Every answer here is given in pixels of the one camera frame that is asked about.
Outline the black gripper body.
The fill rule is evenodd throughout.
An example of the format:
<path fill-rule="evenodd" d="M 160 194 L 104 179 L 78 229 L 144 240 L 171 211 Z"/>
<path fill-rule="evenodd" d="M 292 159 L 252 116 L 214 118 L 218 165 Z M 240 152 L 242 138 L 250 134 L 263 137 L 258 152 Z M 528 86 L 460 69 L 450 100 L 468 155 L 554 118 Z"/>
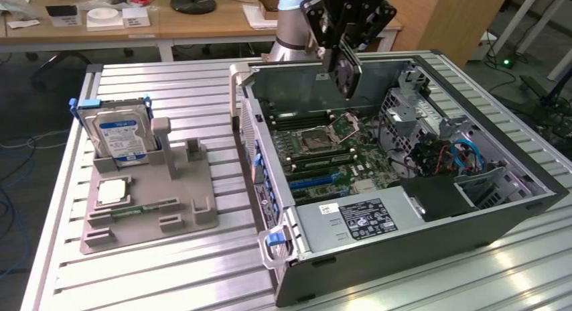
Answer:
<path fill-rule="evenodd" d="M 371 40 L 378 36 L 384 0 L 324 0 L 328 25 L 335 33 L 351 40 Z"/>

